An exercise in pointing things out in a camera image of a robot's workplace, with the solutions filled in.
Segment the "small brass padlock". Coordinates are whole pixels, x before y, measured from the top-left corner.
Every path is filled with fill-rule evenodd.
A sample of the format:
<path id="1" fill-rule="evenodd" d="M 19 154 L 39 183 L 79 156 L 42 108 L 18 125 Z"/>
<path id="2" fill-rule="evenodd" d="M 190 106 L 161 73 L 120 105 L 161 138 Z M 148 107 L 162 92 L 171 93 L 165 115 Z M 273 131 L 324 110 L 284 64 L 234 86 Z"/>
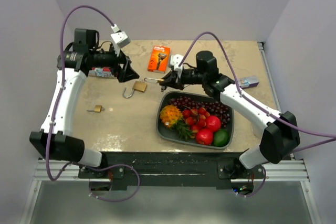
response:
<path id="1" fill-rule="evenodd" d="M 148 83 L 161 83 L 164 81 L 164 79 L 158 79 L 158 78 L 149 78 L 149 77 L 145 77 L 144 82 L 148 82 Z"/>
<path id="2" fill-rule="evenodd" d="M 87 112 L 100 113 L 104 110 L 105 108 L 102 105 L 95 105 L 93 109 L 88 109 Z"/>

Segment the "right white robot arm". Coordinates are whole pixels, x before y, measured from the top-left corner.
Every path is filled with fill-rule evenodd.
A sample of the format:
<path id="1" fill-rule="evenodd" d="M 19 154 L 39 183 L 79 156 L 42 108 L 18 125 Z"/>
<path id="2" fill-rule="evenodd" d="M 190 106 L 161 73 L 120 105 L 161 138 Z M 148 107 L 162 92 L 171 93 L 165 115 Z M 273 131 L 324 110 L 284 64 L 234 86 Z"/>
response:
<path id="1" fill-rule="evenodd" d="M 254 134 L 261 139 L 257 147 L 241 154 L 234 165 L 234 173 L 246 178 L 255 166 L 267 162 L 277 164 L 300 144 L 296 117 L 289 111 L 281 113 L 256 100 L 243 91 L 237 81 L 221 74 L 217 60 L 210 51 L 196 54 L 196 67 L 185 69 L 181 55 L 173 55 L 169 61 L 170 72 L 163 77 L 160 86 L 182 90 L 187 84 L 200 84 L 205 93 L 227 105 L 248 119 Z"/>

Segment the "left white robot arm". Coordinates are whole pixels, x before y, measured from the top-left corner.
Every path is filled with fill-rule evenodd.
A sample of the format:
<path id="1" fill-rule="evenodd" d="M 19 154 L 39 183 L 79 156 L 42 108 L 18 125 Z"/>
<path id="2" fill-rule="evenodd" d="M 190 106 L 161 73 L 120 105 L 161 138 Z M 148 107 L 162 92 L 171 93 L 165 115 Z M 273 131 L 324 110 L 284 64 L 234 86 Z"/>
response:
<path id="1" fill-rule="evenodd" d="M 138 79 L 131 60 L 122 52 L 129 37 L 117 26 L 112 27 L 108 51 L 98 47 L 96 30 L 77 28 L 74 41 L 64 50 L 64 59 L 57 59 L 57 83 L 47 116 L 38 132 L 31 132 L 30 143 L 42 157 L 90 166 L 97 178 L 108 174 L 100 151 L 85 148 L 84 141 L 73 137 L 72 120 L 79 94 L 92 68 L 107 67 L 119 82 Z"/>

